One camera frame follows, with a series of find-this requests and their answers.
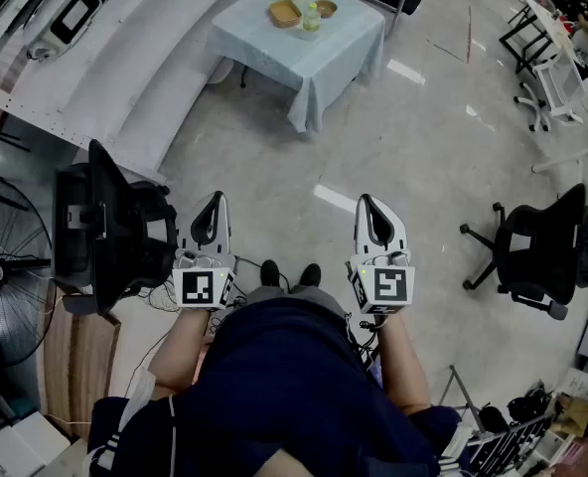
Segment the white mesh office chair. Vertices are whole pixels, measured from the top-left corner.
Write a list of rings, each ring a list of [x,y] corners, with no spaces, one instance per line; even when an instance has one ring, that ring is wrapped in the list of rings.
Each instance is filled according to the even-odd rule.
[[[533,120],[528,125],[532,132],[551,131],[551,120],[564,126],[582,125],[584,120],[576,112],[585,95],[583,79],[576,63],[563,52],[532,69],[535,83],[525,81],[519,87],[525,95],[516,95],[514,103],[529,107]]]

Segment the white box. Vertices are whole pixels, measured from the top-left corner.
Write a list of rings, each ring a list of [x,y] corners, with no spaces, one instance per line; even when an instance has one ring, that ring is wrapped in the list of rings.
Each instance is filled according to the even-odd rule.
[[[41,413],[0,430],[0,477],[33,477],[71,446]]]

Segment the person's grey trousers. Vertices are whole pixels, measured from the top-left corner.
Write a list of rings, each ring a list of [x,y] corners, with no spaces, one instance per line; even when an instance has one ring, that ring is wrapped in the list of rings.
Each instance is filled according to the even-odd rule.
[[[346,314],[346,311],[332,295],[317,286],[301,284],[295,285],[291,293],[286,293],[280,286],[259,286],[248,294],[246,305],[249,306],[254,303],[280,297],[309,301],[341,317],[344,317]]]

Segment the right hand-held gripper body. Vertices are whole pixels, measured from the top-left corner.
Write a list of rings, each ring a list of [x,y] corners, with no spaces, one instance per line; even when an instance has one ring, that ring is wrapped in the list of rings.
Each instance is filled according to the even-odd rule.
[[[410,265],[409,250],[355,254],[346,267],[363,314],[391,315],[412,303],[415,268]]]

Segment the rectangular wooden tray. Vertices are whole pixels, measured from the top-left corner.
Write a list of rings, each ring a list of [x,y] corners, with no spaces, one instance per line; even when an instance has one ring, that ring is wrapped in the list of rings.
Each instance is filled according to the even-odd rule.
[[[269,15],[278,28],[292,28],[299,25],[302,13],[291,0],[280,0],[269,5]]]

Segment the wooden cabinet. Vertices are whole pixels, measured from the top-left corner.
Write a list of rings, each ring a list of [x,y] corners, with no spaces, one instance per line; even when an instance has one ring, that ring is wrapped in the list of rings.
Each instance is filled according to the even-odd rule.
[[[121,324],[110,314],[71,314],[55,292],[42,345],[44,412],[65,435],[88,440],[93,406],[109,395]]]

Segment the black standing fan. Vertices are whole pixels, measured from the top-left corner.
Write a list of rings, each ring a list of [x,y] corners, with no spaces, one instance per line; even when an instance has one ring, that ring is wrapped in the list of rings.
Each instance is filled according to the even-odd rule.
[[[56,304],[52,242],[32,202],[0,179],[0,366],[26,361],[50,328]]]

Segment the clear bottle green cap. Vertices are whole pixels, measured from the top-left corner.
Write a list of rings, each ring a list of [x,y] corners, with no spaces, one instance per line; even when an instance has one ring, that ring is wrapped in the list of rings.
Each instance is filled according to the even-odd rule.
[[[321,27],[321,14],[318,10],[316,2],[310,2],[307,9],[303,13],[302,28],[305,32],[313,34],[317,33]]]

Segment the person's right forearm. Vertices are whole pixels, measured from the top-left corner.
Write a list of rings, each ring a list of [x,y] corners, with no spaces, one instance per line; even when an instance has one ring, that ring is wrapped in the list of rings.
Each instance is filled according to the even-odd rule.
[[[427,377],[400,313],[387,317],[378,332],[378,345],[382,387],[387,397],[405,415],[429,408]]]

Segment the person's navy shirt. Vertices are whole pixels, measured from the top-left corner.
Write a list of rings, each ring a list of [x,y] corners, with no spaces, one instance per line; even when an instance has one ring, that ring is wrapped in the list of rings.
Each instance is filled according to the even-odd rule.
[[[446,406],[404,413],[345,322],[294,298],[229,314],[193,385],[122,421],[126,405],[93,408],[92,477],[253,477],[278,452],[313,477],[439,477],[460,421]]]

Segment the white metal shelving rack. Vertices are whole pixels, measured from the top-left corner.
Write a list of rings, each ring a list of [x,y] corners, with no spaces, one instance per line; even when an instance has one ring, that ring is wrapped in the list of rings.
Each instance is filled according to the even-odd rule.
[[[121,167],[160,181],[160,166],[221,58],[207,39],[235,0],[102,0],[64,54],[29,60],[23,27],[42,0],[0,11],[0,127],[25,121],[79,149],[99,141]]]

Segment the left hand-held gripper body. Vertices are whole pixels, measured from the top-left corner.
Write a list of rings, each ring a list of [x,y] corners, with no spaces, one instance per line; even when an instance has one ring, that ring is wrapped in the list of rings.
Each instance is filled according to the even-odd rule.
[[[172,270],[180,308],[225,310],[235,277],[236,257],[230,252],[228,238],[216,238],[209,244],[182,239]]]

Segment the black mesh office chair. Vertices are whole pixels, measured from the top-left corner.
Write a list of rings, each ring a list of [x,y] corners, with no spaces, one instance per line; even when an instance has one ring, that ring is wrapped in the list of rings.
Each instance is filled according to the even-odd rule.
[[[166,282],[178,249],[169,193],[150,181],[128,182],[97,140],[87,161],[57,172],[52,276],[68,312],[104,315]]]
[[[493,210],[500,223],[492,240],[467,224],[460,226],[461,234],[492,252],[485,270],[475,280],[464,280],[462,287],[474,291],[495,273],[500,294],[564,320],[575,290],[588,288],[586,186],[576,184],[543,210],[521,205],[507,213],[499,202]]]

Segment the pale blue cloth table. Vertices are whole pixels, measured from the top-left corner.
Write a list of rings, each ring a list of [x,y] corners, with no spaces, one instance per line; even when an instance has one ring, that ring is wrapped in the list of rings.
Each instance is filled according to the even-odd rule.
[[[281,0],[238,0],[212,20],[211,52],[296,91],[288,119],[298,132],[322,129],[323,113],[358,75],[380,71],[385,21],[361,0],[329,0],[338,9],[309,34],[281,28],[269,6]],[[317,0],[302,0],[297,7]]]

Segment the black frame white top table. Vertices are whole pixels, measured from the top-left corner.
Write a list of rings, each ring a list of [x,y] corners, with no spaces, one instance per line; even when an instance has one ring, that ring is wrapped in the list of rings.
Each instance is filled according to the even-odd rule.
[[[523,8],[513,17],[513,20],[517,17],[520,17],[520,20],[499,38],[499,42],[515,60],[514,73],[516,75],[522,71],[532,73],[536,61],[551,45],[559,53],[565,53],[569,59],[579,64],[580,59],[571,41],[571,36],[565,28],[565,22],[555,17],[552,12],[536,0],[522,1]],[[532,27],[536,31],[536,35],[520,50],[517,50],[511,44],[511,39],[528,27]]]

